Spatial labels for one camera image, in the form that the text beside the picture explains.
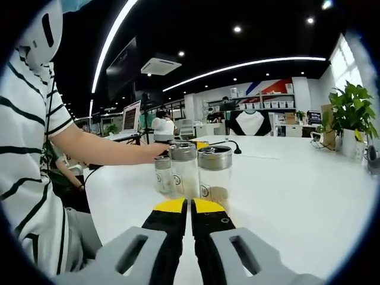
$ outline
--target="clear plastic bottle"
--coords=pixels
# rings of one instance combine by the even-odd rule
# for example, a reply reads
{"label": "clear plastic bottle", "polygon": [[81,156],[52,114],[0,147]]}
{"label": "clear plastic bottle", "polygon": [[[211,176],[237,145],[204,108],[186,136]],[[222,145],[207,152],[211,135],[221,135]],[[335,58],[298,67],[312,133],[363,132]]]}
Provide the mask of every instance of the clear plastic bottle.
{"label": "clear plastic bottle", "polygon": [[169,197],[173,196],[172,169],[169,156],[159,156],[154,159],[154,170],[156,171],[157,190]]}
{"label": "clear plastic bottle", "polygon": [[176,197],[188,201],[197,198],[199,193],[197,149],[195,144],[183,142],[169,149],[172,163],[173,187]]}
{"label": "clear plastic bottle", "polygon": [[202,199],[220,204],[229,211],[232,150],[225,146],[198,150],[199,195]]}

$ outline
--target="striped shirt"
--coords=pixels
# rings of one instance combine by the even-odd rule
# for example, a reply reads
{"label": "striped shirt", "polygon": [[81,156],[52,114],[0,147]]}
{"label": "striped shirt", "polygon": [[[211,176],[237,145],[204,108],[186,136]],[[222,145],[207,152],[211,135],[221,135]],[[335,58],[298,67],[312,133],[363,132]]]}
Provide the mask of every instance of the striped shirt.
{"label": "striped shirt", "polygon": [[0,197],[15,237],[50,276],[65,271],[68,222],[40,158],[46,132],[54,137],[72,123],[53,64],[32,72],[16,49],[0,80]]}

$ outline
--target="hand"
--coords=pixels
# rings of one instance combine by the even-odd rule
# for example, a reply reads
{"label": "hand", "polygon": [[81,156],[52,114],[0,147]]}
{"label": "hand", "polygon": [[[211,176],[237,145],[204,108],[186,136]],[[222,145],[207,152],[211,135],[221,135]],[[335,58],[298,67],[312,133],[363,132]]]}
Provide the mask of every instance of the hand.
{"label": "hand", "polygon": [[149,144],[146,146],[148,155],[148,163],[153,163],[154,159],[164,151],[168,150],[170,145],[168,144]]}

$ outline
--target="air conditioner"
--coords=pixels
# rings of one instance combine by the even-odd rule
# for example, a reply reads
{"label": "air conditioner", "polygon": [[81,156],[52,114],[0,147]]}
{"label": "air conditioner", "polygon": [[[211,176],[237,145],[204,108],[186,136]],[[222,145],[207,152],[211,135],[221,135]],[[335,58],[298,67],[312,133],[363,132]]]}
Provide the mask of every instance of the air conditioner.
{"label": "air conditioner", "polygon": [[178,62],[169,61],[167,59],[161,58],[151,58],[149,61],[142,67],[142,74],[153,74],[153,75],[166,75],[172,72],[174,69],[177,69],[182,64]]}

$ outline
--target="computer monitor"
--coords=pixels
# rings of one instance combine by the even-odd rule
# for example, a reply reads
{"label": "computer monitor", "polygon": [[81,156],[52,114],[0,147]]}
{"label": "computer monitor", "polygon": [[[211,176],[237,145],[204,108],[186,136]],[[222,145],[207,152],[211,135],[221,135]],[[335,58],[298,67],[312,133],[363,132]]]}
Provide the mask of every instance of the computer monitor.
{"label": "computer monitor", "polygon": [[140,117],[141,101],[137,101],[124,108],[122,132],[137,132],[138,118]]}

